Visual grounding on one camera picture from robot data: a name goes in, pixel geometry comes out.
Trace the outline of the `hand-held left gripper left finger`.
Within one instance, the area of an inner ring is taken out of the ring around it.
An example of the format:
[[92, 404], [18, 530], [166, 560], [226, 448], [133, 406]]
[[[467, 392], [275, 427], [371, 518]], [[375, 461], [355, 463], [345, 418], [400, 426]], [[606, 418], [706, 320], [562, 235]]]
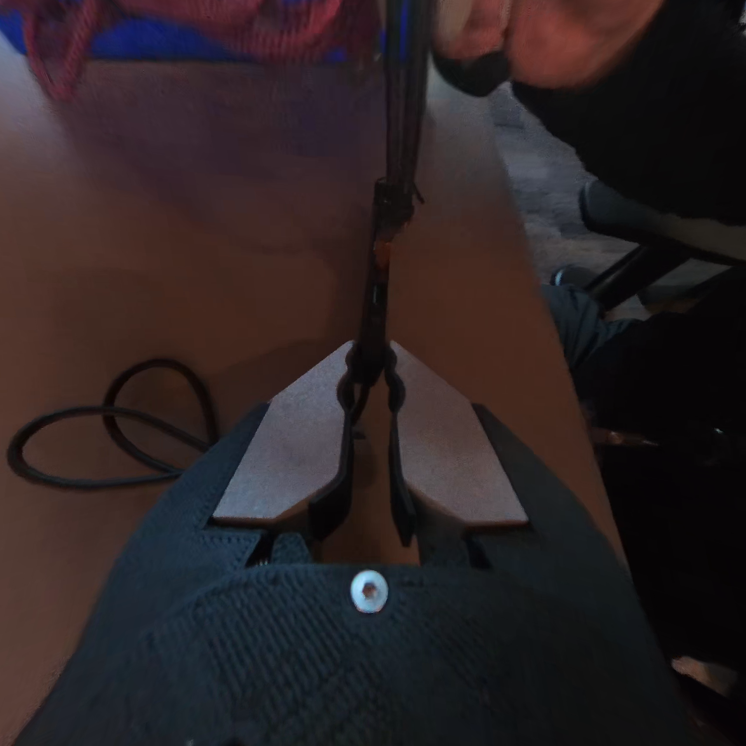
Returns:
[[326, 539], [351, 502], [352, 341], [270, 400], [214, 512], [218, 525]]

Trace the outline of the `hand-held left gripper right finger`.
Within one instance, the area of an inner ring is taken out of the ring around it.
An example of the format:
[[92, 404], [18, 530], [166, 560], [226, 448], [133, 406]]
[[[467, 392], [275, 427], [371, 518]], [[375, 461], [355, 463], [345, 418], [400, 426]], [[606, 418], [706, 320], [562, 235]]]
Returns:
[[402, 544], [526, 526], [471, 401], [397, 342], [389, 345], [385, 378], [391, 509]]

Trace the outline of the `black braided cable orange plugs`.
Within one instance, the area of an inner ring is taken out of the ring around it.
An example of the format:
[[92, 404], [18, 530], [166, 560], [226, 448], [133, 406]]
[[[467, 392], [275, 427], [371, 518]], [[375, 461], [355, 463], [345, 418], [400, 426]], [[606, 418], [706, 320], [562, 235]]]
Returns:
[[386, 88], [386, 172], [375, 187], [374, 262], [387, 274], [392, 246], [410, 223], [426, 108], [435, 3], [387, 1], [383, 69]]

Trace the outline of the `black usb hub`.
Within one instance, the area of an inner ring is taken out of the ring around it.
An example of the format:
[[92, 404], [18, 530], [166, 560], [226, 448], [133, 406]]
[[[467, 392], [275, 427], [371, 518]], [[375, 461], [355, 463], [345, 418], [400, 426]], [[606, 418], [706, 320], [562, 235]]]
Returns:
[[408, 188], [386, 178], [376, 181], [371, 211], [371, 240], [359, 332], [354, 344], [350, 370], [359, 387], [356, 408], [361, 412], [368, 395], [381, 376], [388, 355], [387, 314], [389, 269], [393, 243], [410, 223], [415, 186]]

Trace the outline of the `blue plastic box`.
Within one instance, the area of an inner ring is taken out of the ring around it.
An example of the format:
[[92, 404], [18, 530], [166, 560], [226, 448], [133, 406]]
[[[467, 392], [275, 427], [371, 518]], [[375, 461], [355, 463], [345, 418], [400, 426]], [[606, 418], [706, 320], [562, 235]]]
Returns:
[[[1, 33], [19, 54], [26, 55], [23, 21], [17, 11], [1, 15]], [[342, 63], [351, 52], [333, 45], [312, 61]], [[85, 60], [104, 61], [260, 61], [252, 53], [237, 53], [194, 29], [146, 18], [120, 19], [99, 31], [89, 44]]]

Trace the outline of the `person's right hand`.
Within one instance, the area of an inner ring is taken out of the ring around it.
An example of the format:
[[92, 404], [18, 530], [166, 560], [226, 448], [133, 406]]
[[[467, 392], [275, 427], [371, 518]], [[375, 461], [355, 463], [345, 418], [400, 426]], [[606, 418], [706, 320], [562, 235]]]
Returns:
[[513, 2], [505, 37], [512, 79], [582, 87], [611, 71], [644, 36], [664, 1]]

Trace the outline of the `dark desk chair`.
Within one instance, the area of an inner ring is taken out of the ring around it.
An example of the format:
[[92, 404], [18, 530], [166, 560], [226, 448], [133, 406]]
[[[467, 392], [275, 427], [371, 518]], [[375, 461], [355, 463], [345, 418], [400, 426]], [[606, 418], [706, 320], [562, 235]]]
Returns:
[[579, 207], [589, 231], [635, 246], [585, 286], [605, 311], [646, 291], [692, 260], [744, 268], [744, 226], [660, 213], [623, 197], [598, 180], [583, 187]]

